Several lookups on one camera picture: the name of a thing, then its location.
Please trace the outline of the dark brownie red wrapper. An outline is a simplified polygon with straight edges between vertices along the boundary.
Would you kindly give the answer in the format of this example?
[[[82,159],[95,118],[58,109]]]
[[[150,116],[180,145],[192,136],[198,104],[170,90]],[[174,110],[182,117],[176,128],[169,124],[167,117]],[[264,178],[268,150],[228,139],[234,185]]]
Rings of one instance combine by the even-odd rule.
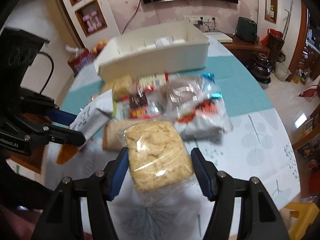
[[[138,89],[121,99],[124,119],[151,119],[163,114],[163,106],[157,93],[150,89]]]

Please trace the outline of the rice crisp block clear pack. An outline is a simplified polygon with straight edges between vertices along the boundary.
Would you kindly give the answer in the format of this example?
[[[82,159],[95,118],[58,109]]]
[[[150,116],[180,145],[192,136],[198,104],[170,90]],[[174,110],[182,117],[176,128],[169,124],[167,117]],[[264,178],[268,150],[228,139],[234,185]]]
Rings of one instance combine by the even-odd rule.
[[[191,156],[173,123],[161,116],[118,134],[128,149],[129,171],[144,206],[152,206],[194,185]]]

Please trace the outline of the pink dumbbells in niche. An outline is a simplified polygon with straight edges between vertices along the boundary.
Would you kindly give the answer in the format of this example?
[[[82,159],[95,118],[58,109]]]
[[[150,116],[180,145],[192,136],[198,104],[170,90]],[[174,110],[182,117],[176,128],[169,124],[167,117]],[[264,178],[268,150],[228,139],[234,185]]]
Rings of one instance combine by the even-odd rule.
[[[98,18],[98,12],[92,11],[90,14],[84,15],[82,20],[87,24],[88,33],[92,33],[103,27],[103,23]]]

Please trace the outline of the toast bread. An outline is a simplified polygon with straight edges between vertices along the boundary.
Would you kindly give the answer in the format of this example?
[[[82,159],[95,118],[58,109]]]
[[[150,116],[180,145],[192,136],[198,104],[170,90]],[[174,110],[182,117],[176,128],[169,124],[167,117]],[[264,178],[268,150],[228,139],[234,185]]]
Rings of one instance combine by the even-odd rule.
[[[70,125],[72,130],[81,132],[85,137],[85,142],[77,147],[78,150],[113,118],[113,113],[113,92],[110,89],[96,97],[78,114]]]

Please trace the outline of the white red snack bag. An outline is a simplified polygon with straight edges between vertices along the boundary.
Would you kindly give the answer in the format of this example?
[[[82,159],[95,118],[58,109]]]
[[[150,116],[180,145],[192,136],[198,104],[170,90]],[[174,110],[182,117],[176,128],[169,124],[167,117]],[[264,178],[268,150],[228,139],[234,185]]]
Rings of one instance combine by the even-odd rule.
[[[173,124],[184,141],[210,138],[233,130],[223,98],[199,102],[174,120]]]

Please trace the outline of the yellow plastic stool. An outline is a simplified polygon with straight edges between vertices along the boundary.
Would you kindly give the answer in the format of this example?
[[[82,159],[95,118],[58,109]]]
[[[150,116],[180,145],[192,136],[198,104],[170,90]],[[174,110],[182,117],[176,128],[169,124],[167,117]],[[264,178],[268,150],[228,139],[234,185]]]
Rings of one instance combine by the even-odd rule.
[[[290,217],[297,219],[289,230],[290,239],[303,239],[307,230],[316,224],[319,207],[315,203],[290,202],[285,208],[290,210]]]

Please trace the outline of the dark green box appliance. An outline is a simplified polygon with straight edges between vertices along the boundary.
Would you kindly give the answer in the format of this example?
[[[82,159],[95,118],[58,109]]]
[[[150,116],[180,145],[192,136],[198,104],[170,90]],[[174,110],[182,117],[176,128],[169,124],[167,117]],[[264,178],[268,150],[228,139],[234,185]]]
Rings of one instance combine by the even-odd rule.
[[[239,17],[236,27],[236,36],[245,42],[255,43],[257,41],[257,24],[253,20]]]

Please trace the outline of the white plastic storage bin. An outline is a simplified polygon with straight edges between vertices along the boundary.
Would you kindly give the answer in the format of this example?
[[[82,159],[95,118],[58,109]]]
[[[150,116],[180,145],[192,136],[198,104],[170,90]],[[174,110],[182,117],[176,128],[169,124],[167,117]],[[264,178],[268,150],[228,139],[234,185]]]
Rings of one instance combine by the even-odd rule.
[[[202,69],[209,44],[209,38],[188,22],[157,24],[112,38],[94,66],[105,82],[124,75],[141,77]]]

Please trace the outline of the fruit on side table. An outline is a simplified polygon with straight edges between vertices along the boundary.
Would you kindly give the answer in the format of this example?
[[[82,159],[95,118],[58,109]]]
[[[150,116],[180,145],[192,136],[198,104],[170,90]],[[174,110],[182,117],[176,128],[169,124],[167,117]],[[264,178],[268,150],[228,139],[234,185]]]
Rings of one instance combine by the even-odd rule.
[[[108,40],[99,41],[95,47],[92,48],[92,53],[98,55],[104,47],[108,44]]]

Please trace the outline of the red blue gift box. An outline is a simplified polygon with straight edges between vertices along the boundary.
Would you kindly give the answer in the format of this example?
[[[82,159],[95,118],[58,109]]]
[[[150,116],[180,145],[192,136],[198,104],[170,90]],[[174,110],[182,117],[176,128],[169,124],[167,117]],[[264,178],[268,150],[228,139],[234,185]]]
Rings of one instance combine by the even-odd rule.
[[[66,45],[66,51],[70,53],[67,63],[72,69],[74,77],[82,68],[94,62],[95,55],[87,48],[73,48]]]

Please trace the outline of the wafer biscuits clear pack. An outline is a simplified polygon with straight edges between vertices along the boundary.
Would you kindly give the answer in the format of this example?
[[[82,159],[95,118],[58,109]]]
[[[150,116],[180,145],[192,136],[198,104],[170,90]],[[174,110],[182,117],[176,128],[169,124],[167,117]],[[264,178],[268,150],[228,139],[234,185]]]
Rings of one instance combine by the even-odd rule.
[[[129,126],[137,123],[137,120],[119,120],[119,121],[111,121],[105,125],[103,130],[103,150],[107,151],[120,151],[122,148],[122,144],[118,139],[118,134],[120,131],[128,128]]]

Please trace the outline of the round cake clear blue bag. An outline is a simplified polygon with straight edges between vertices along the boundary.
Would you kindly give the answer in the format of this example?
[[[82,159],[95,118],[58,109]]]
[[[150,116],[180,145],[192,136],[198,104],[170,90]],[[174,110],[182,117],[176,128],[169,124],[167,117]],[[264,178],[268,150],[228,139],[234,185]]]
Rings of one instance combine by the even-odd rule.
[[[165,88],[165,114],[181,118],[193,107],[207,100],[222,99],[214,74],[180,76],[170,80]]]

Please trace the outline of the white red barcode packet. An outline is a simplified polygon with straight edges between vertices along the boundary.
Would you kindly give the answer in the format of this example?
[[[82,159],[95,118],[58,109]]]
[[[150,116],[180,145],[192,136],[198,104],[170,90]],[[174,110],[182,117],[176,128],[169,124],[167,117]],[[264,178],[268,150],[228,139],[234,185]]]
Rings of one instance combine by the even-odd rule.
[[[169,80],[168,74],[154,74],[149,76],[140,77],[138,79],[139,87],[158,88],[162,87]]]

